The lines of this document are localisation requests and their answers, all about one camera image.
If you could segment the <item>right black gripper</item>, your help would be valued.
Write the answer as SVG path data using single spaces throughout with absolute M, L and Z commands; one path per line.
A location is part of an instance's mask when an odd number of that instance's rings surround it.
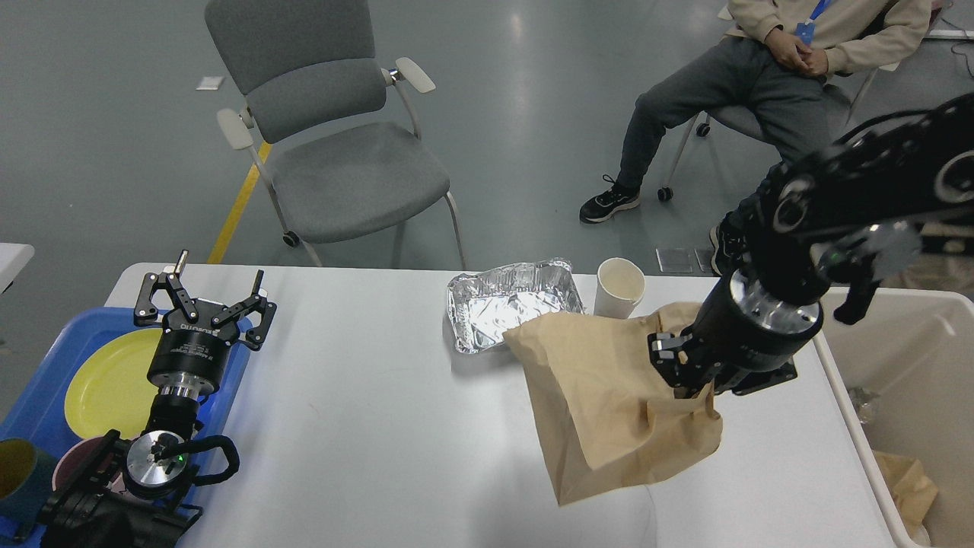
M 794 354 L 822 326 L 820 302 L 780 301 L 735 271 L 717 281 L 691 325 L 648 334 L 648 361 L 678 399 L 706 388 L 745 396 L 796 379 Z

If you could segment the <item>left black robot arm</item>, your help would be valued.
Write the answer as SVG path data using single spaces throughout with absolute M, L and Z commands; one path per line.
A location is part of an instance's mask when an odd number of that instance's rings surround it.
M 137 327 L 161 328 L 147 372 L 158 391 L 146 426 L 132 440 L 109 430 L 46 500 L 42 547 L 174 547 L 204 514 L 185 503 L 190 490 L 239 471 L 236 445 L 205 436 L 199 410 L 219 392 L 237 344 L 261 350 L 278 308 L 262 290 L 263 270 L 237 303 L 194 298 L 181 280 L 187 257 L 169 272 L 147 273 L 133 308 Z

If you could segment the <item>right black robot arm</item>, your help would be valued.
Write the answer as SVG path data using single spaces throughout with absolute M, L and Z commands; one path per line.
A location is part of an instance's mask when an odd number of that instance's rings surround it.
M 861 124 L 834 145 L 770 171 L 742 211 L 746 252 L 691 326 L 648 337 L 678 399 L 746 395 L 794 379 L 793 356 L 824 322 L 822 296 L 848 286 L 834 318 L 855 325 L 884 278 L 921 253 L 918 226 L 972 214 L 972 94 L 883 134 Z

